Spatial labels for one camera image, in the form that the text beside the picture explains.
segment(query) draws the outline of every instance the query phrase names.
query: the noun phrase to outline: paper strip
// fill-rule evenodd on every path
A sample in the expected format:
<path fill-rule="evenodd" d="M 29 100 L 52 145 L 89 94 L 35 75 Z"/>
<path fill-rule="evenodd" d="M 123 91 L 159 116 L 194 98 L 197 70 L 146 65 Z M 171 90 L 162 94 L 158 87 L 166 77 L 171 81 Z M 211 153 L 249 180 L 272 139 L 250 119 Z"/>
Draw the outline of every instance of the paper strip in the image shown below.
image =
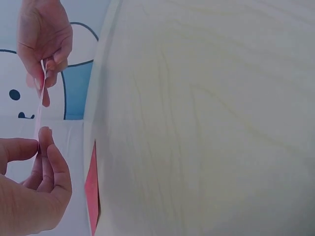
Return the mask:
<path fill-rule="evenodd" d="M 45 65 L 45 69 L 44 69 L 44 84 L 43 84 L 43 88 L 41 90 L 41 93 L 40 93 L 40 98 L 39 98 L 39 105 L 38 105 L 38 108 L 37 108 L 37 114 L 36 114 L 36 118 L 35 118 L 35 131 L 34 131 L 34 139 L 36 139 L 38 141 L 38 133 L 39 133 L 39 130 L 41 128 L 41 108 L 42 108 L 42 105 L 43 105 L 43 97 L 44 97 L 44 87 L 45 87 L 45 82 L 46 82 L 46 78 L 47 78 L 47 75 L 46 75 L 46 72 L 47 72 L 47 61 L 46 60 L 46 65 Z"/>

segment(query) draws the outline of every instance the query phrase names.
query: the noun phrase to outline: hand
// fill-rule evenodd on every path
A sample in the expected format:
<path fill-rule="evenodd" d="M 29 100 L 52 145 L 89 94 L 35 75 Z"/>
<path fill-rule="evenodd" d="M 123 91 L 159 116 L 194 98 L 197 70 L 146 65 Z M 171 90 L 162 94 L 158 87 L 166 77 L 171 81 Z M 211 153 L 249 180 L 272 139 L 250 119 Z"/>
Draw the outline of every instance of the hand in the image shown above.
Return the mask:
<path fill-rule="evenodd" d="M 27 72 L 27 82 L 36 85 L 40 96 L 44 84 L 41 60 L 47 62 L 43 105 L 50 99 L 47 88 L 57 82 L 72 51 L 72 27 L 60 0 L 22 0 L 18 19 L 17 54 Z"/>
<path fill-rule="evenodd" d="M 39 132 L 40 151 L 31 175 L 22 183 L 4 176 L 11 161 L 32 158 L 38 142 L 0 139 L 0 232 L 23 236 L 55 228 L 72 194 L 69 168 L 54 144 L 48 127 Z"/>

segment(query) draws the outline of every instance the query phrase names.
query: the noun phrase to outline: red paper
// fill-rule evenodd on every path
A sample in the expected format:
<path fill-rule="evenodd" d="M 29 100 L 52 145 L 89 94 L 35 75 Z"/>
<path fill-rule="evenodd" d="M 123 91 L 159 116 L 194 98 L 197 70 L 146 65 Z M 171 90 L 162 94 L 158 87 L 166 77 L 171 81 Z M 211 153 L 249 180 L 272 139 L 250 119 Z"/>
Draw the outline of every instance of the red paper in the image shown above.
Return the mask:
<path fill-rule="evenodd" d="M 94 142 L 90 168 L 85 182 L 85 194 L 87 197 L 88 210 L 90 216 L 90 224 L 92 236 L 94 236 L 98 219 L 98 179 L 97 179 L 97 163 L 96 163 L 96 145 Z"/>

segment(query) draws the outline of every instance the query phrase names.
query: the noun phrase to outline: cartoon character face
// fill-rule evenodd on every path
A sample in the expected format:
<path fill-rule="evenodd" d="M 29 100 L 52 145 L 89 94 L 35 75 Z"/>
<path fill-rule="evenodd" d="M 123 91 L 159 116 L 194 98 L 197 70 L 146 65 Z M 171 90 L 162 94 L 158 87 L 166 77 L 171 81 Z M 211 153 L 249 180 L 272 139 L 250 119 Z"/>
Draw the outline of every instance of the cartoon character face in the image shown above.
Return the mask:
<path fill-rule="evenodd" d="M 82 24 L 76 23 L 72 27 L 73 50 L 68 58 L 68 64 L 75 67 L 93 61 L 97 38 Z M 0 50 L 0 116 L 35 118 L 39 98 L 35 88 L 27 86 L 26 74 L 24 65 L 14 51 Z M 64 80 L 66 78 L 59 73 L 56 85 L 48 89 L 51 103 L 48 108 L 43 108 L 43 118 L 64 119 L 67 90 Z"/>

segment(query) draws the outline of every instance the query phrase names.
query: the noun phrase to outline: fingernail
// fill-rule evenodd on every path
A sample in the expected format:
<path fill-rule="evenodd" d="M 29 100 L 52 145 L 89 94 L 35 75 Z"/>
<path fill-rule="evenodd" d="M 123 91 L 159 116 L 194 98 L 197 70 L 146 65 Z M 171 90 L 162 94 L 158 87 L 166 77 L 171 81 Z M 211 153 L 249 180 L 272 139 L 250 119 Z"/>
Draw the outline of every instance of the fingernail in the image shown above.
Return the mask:
<path fill-rule="evenodd" d="M 35 86 L 38 90 L 40 90 L 40 84 L 39 84 L 39 81 L 37 79 L 34 79 L 34 82 L 35 82 Z"/>

